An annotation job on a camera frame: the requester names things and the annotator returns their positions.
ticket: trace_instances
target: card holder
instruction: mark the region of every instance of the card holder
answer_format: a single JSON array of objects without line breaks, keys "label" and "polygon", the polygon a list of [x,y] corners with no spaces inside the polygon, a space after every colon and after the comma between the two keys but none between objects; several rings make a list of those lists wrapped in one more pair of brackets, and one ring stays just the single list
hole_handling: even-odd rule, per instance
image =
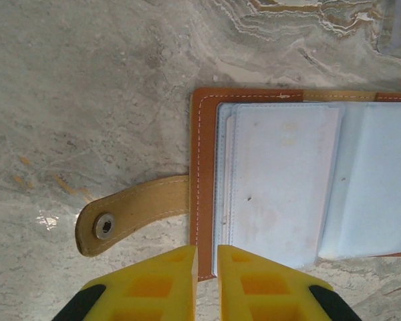
[{"label": "card holder", "polygon": [[315,261],[341,113],[325,104],[219,108],[215,242],[292,267]]},{"label": "card holder", "polygon": [[222,104],[216,144],[213,257],[401,251],[401,103]]}]

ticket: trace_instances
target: metal snap fastener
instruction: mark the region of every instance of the metal snap fastener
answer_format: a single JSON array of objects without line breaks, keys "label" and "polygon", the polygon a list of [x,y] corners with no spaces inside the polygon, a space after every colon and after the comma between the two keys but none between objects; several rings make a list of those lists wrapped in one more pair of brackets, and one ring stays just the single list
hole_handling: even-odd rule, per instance
[{"label": "metal snap fastener", "polygon": [[113,233],[114,216],[110,213],[101,214],[95,222],[95,235],[98,239],[107,239]]}]

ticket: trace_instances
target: gray marble countertop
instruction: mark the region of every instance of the gray marble countertop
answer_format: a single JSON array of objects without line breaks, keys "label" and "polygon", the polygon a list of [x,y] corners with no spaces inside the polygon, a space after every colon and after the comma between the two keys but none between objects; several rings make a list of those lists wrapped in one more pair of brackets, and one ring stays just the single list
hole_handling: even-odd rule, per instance
[{"label": "gray marble countertop", "polygon": [[[0,0],[0,320],[50,320],[90,279],[187,243],[186,216],[82,257],[89,201],[188,172],[199,86],[401,91],[374,0]],[[363,320],[401,321],[401,258],[320,261]],[[218,320],[217,281],[198,320]]]}]

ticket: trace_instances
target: black rubber pad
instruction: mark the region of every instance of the black rubber pad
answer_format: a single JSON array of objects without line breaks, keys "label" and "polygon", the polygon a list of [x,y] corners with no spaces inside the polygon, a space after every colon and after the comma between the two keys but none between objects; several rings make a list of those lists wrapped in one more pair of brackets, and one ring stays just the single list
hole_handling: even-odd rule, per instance
[{"label": "black rubber pad", "polygon": [[331,321],[362,321],[346,302],[334,291],[322,286],[310,286],[310,292]]},{"label": "black rubber pad", "polygon": [[79,291],[52,321],[82,321],[105,290],[104,284],[96,284]]}]

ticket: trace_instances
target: brown leather edge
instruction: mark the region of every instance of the brown leather edge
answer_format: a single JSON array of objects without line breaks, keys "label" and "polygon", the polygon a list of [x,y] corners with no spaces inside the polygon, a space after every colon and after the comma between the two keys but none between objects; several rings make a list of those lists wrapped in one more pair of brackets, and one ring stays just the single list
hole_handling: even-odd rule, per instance
[{"label": "brown leather edge", "polygon": [[401,92],[378,92],[377,102],[401,102]]},{"label": "brown leather edge", "polygon": [[211,274],[217,108],[221,102],[302,102],[302,90],[199,88],[190,120],[190,244],[198,246],[199,280]]}]

